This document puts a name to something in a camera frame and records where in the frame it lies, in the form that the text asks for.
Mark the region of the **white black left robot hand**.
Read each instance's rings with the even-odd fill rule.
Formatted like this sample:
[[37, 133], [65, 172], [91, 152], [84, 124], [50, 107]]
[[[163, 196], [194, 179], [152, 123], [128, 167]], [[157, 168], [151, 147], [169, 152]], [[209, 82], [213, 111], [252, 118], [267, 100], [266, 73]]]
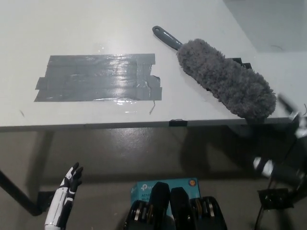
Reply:
[[75, 163], [66, 173], [59, 188], [55, 191], [49, 207], [44, 229], [64, 230], [71, 213], [75, 195], [79, 185], [83, 167]]

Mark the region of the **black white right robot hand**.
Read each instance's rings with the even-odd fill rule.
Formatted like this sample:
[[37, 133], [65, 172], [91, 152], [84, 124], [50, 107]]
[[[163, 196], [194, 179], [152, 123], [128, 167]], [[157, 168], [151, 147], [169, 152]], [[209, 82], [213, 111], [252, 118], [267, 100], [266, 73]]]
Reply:
[[[307, 150], [307, 118], [302, 116], [283, 95], [279, 94], [277, 99], [288, 113], [291, 123], [295, 126], [294, 135], [296, 140], [304, 150]], [[272, 160], [267, 160], [262, 157], [255, 157], [253, 159], [253, 168], [267, 178], [283, 182], [293, 187], [300, 186], [306, 176], [305, 174], [299, 174], [289, 166], [277, 164]]]

